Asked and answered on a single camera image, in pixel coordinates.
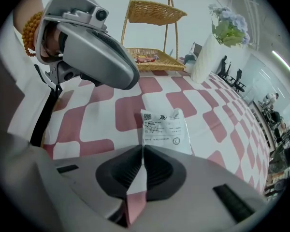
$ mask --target white packet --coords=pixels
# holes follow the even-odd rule
[[[141,110],[143,120],[142,145],[160,146],[192,155],[183,111],[174,109],[171,115],[158,115]]]

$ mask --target ceiling light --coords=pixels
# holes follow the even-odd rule
[[[268,75],[267,73],[265,73],[265,71],[264,71],[263,69],[261,69],[261,70],[264,72],[264,74],[267,75],[268,78],[270,78],[269,75]]]
[[[282,57],[280,55],[278,55],[275,51],[272,51],[272,53],[280,60],[283,62],[283,64],[288,68],[288,70],[290,71],[290,66],[285,62],[285,60],[282,59]]]
[[[260,75],[261,75],[261,76],[263,76],[263,78],[264,78],[265,80],[267,80],[267,79],[266,79],[266,77],[265,77],[264,75],[262,75],[262,73],[261,73],[261,72],[259,72],[259,73],[260,73]]]
[[[280,89],[278,88],[279,92],[281,93],[281,95],[285,98],[285,96],[283,95],[283,93],[280,91]]]

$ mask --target wicker basket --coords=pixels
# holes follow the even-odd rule
[[[137,63],[140,71],[181,71],[184,69],[184,65],[178,61],[178,32],[177,21],[187,15],[185,12],[174,8],[173,0],[168,0],[168,5],[143,0],[130,0],[124,26],[121,35],[121,44],[123,45],[125,31],[127,26],[127,20],[131,23],[147,23],[154,25],[166,25],[164,48],[163,51],[157,49],[145,49],[145,48],[128,48],[128,52],[133,57],[136,55],[158,55],[159,59],[154,62]],[[176,59],[165,53],[166,39],[168,33],[168,24],[175,24],[175,36],[176,36]]]

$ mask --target checkered tablecloth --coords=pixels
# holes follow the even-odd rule
[[[143,72],[131,90],[70,80],[45,131],[51,158],[86,156],[142,142],[141,109],[181,108],[195,156],[212,160],[262,192],[269,148],[248,106],[217,75],[202,84],[185,72]]]

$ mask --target wicker basket handle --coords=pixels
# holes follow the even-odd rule
[[[120,41],[120,43],[122,45],[124,44],[124,37],[125,37],[127,20],[128,20],[128,13],[129,13],[129,5],[130,5],[131,1],[132,0],[130,0],[129,3],[128,3],[128,8],[127,8],[127,12],[126,12],[126,18],[125,18],[124,26],[123,26],[123,29],[122,29],[121,41]],[[174,7],[173,0],[168,0],[168,5],[170,5],[170,3],[171,3],[171,6]],[[167,39],[167,34],[168,34],[168,25],[169,24],[167,24],[166,28],[165,28],[165,37],[164,37],[164,46],[163,46],[163,52],[164,53],[165,53],[166,39]],[[178,32],[177,32],[177,23],[176,22],[175,22],[175,37],[176,37],[176,60],[178,60]]]

